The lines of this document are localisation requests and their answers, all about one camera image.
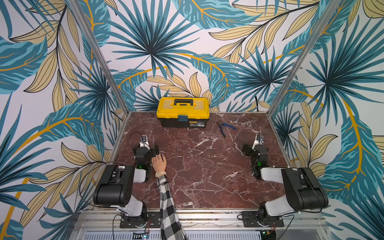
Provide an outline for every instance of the yellow toolbox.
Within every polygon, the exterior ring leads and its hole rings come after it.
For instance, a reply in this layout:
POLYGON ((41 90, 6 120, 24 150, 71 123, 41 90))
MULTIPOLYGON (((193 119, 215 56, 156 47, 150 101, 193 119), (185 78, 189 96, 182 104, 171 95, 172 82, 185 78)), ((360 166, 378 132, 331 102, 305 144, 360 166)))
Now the yellow toolbox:
POLYGON ((163 97, 156 115, 163 127, 205 128, 209 120, 209 104, 206 98, 163 97))

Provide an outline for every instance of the plaid sleeve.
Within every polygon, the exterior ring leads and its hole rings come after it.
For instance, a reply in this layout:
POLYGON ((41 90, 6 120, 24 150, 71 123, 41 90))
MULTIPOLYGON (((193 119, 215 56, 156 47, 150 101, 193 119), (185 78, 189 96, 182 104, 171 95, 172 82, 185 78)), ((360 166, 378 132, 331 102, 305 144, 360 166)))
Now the plaid sleeve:
POLYGON ((157 183, 160 190, 160 217, 162 219, 160 228, 162 240, 188 240, 177 218, 166 176, 161 176, 157 183))

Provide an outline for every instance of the marble tabletop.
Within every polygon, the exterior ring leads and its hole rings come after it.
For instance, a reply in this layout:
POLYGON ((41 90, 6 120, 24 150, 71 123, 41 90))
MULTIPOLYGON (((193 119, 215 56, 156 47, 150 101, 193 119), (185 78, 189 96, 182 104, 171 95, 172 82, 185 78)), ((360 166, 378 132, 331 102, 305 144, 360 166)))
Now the marble tabletop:
MULTIPOLYGON (((139 131, 148 135, 167 158, 167 177, 175 205, 179 209, 257 208, 261 202, 284 195, 282 184, 256 180, 251 175, 250 157, 241 152, 244 143, 252 144, 256 131, 262 131, 269 147, 270 166, 286 167, 286 162, 265 113, 211 113, 205 129, 163 128, 156 113, 129 116, 116 161, 134 164, 129 135, 139 131), (223 137, 217 121, 224 127, 223 137)), ((139 138, 132 135, 132 144, 139 138)), ((151 174, 146 183, 135 183, 133 195, 148 208, 159 208, 156 178, 151 174)))

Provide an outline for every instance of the toolbox lid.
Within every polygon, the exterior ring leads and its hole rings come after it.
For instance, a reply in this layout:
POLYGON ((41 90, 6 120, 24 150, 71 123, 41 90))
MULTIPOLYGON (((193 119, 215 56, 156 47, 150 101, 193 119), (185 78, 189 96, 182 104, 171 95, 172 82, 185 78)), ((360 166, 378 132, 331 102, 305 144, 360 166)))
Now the toolbox lid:
POLYGON ((163 97, 156 115, 158 118, 179 118, 179 115, 185 115, 189 119, 208 119, 208 99, 163 97))

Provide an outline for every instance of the pliers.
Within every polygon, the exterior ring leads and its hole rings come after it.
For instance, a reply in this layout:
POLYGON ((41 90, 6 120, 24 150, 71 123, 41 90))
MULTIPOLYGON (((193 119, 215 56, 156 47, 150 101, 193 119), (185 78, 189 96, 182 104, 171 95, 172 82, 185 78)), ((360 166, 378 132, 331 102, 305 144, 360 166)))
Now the pliers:
POLYGON ((227 136, 225 135, 225 133, 224 133, 224 131, 223 131, 223 126, 225 126, 225 127, 230 127, 230 128, 232 128, 232 129, 234 129, 234 130, 237 130, 237 129, 236 129, 235 127, 233 127, 232 125, 229 125, 229 124, 224 123, 224 122, 221 122, 221 121, 218 121, 217 124, 218 124, 218 126, 219 126, 219 128, 220 128, 221 134, 223 134, 224 137, 227 137, 227 136))

